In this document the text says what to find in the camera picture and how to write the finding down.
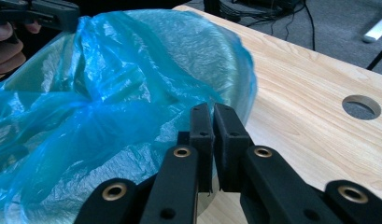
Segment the carpeted floor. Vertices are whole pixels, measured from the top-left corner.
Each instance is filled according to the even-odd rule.
[[[260,9],[241,2],[233,4],[232,0],[221,0],[221,3],[247,11]],[[374,43],[362,42],[363,35],[382,19],[382,0],[308,0],[306,3],[315,25],[317,52],[365,68],[382,50],[382,37]],[[187,5],[204,10],[203,0],[193,0]],[[302,7],[300,3],[295,10]],[[238,23],[250,25],[254,21],[248,17]],[[249,27],[312,49],[312,25],[305,8],[293,16],[293,21],[289,15],[275,22]],[[382,61],[373,71],[382,74]]]

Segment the plastic bag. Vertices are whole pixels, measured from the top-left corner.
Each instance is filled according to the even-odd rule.
[[[80,18],[0,83],[0,222],[72,223],[102,182],[156,174],[192,106],[245,122],[255,94],[239,39],[193,13]]]

